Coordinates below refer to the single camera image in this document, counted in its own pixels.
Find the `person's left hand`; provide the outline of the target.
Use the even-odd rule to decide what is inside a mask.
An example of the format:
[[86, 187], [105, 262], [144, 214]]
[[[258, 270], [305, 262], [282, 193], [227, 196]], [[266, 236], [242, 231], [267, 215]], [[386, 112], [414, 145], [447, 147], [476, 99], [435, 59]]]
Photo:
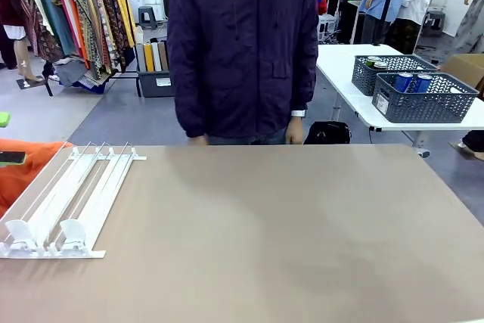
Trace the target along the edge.
[[304, 140], [303, 119], [292, 116], [286, 129], [286, 144], [303, 144]]

